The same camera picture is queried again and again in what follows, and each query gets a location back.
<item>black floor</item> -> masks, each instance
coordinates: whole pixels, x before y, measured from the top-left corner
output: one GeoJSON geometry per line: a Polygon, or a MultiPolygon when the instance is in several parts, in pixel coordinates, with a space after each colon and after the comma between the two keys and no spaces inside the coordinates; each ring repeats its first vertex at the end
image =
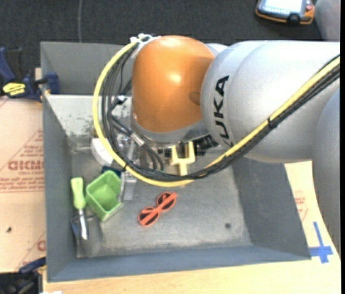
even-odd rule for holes
{"type": "MultiPolygon", "coordinates": [[[[126,44],[130,36],[141,32],[186,35],[225,45],[242,40],[321,39],[315,22],[309,26],[286,26],[262,20],[254,14],[255,3],[256,0],[0,0],[0,47],[22,47],[22,68],[27,72],[40,64],[39,43],[43,40],[126,44]]],[[[0,276],[0,288],[16,278],[0,276]]]]}

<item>orange handheld device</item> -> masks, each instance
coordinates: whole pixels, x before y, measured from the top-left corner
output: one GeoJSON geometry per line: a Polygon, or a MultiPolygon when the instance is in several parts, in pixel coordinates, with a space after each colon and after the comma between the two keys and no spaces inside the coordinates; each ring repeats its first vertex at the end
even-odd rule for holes
{"type": "Polygon", "coordinates": [[[314,18],[312,0],[258,0],[256,15],[289,24],[310,24],[314,18]]]}

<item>green screwdriver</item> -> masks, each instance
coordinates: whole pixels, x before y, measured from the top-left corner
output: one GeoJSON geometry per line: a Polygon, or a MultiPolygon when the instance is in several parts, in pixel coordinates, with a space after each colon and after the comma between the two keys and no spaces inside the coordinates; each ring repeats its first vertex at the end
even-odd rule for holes
{"type": "Polygon", "coordinates": [[[86,215],[84,208],[86,207],[86,198],[84,197],[84,186],[82,178],[72,178],[70,186],[73,192],[73,205],[78,210],[80,223],[80,236],[83,240],[88,239],[88,232],[86,226],[86,215]]]}

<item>cable bundle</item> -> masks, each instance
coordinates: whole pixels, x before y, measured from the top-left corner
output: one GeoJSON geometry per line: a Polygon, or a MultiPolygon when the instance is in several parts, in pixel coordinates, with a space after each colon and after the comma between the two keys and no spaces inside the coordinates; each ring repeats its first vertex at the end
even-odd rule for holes
{"type": "Polygon", "coordinates": [[[240,142],[227,150],[223,155],[215,159],[207,167],[184,176],[172,175],[163,172],[163,161],[159,155],[145,142],[138,140],[138,136],[129,127],[123,125],[115,116],[114,108],[119,104],[119,97],[125,95],[130,90],[132,83],[129,81],[123,85],[122,71],[127,59],[135,51],[137,46],[150,39],[150,36],[140,35],[135,41],[122,48],[105,66],[97,81],[93,99],[93,119],[98,137],[106,150],[112,155],[126,171],[130,172],[138,179],[149,184],[164,187],[183,186],[196,179],[205,178],[214,173],[222,171],[230,166],[235,160],[244,156],[254,148],[269,132],[271,132],[280,122],[293,114],[307,101],[332,84],[339,77],[340,55],[336,56],[324,67],[315,73],[290,99],[288,99],[279,109],[277,109],[268,119],[262,122],[251,133],[240,142]],[[114,91],[114,84],[121,73],[121,82],[117,90],[114,91]],[[102,115],[103,130],[98,119],[98,101],[102,94],[102,115]],[[117,142],[117,133],[121,132],[128,137],[137,139],[137,144],[145,150],[151,158],[153,168],[141,167],[130,160],[122,152],[117,142]]]}

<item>cardboard sheet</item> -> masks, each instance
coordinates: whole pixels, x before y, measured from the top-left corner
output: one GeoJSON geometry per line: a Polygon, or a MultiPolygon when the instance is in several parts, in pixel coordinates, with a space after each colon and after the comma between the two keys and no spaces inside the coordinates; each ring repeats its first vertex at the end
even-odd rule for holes
{"type": "Polygon", "coordinates": [[[45,256],[42,104],[0,98],[0,273],[45,256]]]}

